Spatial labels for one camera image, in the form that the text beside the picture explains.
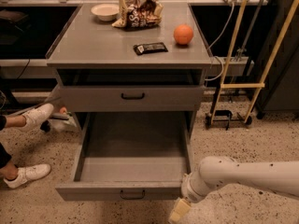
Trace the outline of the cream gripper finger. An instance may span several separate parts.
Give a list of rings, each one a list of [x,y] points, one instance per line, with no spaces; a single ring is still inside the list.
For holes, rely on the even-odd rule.
[[[177,224],[190,210],[191,203],[186,201],[185,199],[178,198],[175,201],[168,222],[170,224]]]

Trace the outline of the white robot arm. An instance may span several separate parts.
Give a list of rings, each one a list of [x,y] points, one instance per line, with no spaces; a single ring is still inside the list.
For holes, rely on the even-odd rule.
[[[212,191],[228,184],[239,184],[299,199],[299,161],[238,162],[231,157],[209,156],[184,175],[181,196],[177,198],[168,222],[178,224]]]

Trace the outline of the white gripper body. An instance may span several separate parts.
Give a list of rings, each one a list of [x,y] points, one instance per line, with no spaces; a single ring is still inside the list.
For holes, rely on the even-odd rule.
[[[199,203],[205,198],[205,195],[201,192],[202,187],[201,180],[198,177],[185,174],[181,183],[181,196],[190,203]]]

